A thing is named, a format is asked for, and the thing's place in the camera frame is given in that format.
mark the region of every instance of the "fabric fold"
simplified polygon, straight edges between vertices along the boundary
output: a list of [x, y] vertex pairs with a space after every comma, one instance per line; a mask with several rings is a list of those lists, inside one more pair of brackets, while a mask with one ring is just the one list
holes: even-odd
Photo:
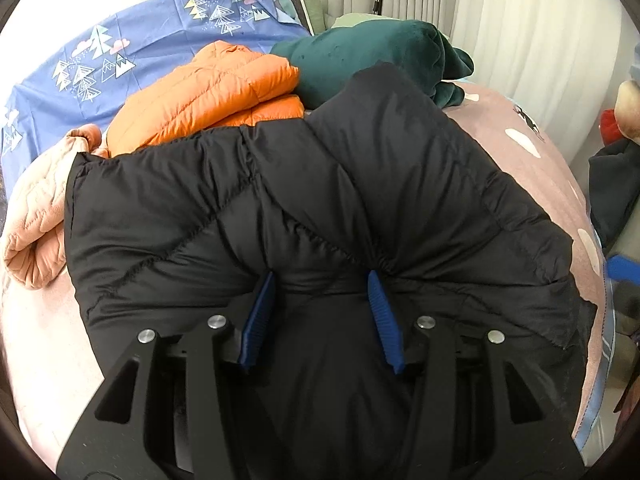
[[28, 289], [47, 285], [66, 264], [62, 225], [66, 181], [79, 152], [107, 156], [95, 124], [69, 131], [34, 160], [9, 199], [0, 239], [2, 263]]

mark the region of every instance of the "clothes pile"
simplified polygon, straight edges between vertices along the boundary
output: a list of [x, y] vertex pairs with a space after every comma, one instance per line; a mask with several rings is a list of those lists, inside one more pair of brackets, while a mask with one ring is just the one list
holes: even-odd
[[270, 54], [215, 41], [130, 95], [104, 135], [75, 127], [28, 166], [2, 262], [27, 289], [75, 293], [102, 373], [141, 330], [185, 333], [272, 270], [260, 359], [231, 378], [256, 478], [398, 466], [414, 382], [385, 359], [372, 270], [412, 319], [500, 330], [571, 431], [596, 307], [572, 273], [572, 236], [443, 113], [473, 100], [443, 79], [472, 70], [411, 20]]

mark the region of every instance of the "pink bedsheet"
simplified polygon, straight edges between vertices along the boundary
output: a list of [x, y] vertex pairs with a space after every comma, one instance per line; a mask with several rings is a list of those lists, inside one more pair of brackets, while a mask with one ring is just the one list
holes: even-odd
[[[572, 272], [581, 295], [598, 306], [580, 415], [587, 406], [602, 355], [605, 289], [602, 254], [585, 213], [585, 199], [562, 156], [532, 121], [497, 92], [461, 84], [466, 98], [447, 115], [574, 239]], [[21, 427], [52, 469], [102, 375], [79, 315], [66, 268], [42, 290], [25, 290], [2, 277], [0, 330]]]

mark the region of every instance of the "dark green fleece blanket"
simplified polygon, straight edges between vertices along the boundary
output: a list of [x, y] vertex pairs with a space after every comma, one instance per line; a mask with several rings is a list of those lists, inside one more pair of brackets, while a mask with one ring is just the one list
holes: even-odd
[[440, 108], [457, 106], [465, 97], [462, 88], [442, 80], [474, 71], [469, 54], [453, 48], [431, 23], [418, 20], [373, 20], [332, 28], [318, 36], [276, 43], [271, 53], [300, 69], [295, 93], [308, 110], [335, 96], [356, 72], [380, 61], [404, 69]]

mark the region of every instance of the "blue gripper pad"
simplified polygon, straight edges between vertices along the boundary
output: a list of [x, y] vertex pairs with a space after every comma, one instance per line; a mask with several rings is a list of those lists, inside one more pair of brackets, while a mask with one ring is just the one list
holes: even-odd
[[248, 370], [255, 365], [260, 347], [267, 334], [267, 326], [276, 297], [276, 280], [273, 272], [269, 272], [262, 281], [249, 318], [242, 330], [242, 346], [238, 364]]
[[378, 328], [378, 336], [385, 352], [386, 362], [393, 367], [396, 374], [402, 373], [402, 370], [404, 370], [402, 332], [396, 323], [385, 289], [382, 287], [380, 278], [375, 270], [369, 273], [367, 291], [373, 319]]
[[640, 285], [640, 264], [621, 254], [616, 254], [607, 260], [607, 274], [616, 282]]

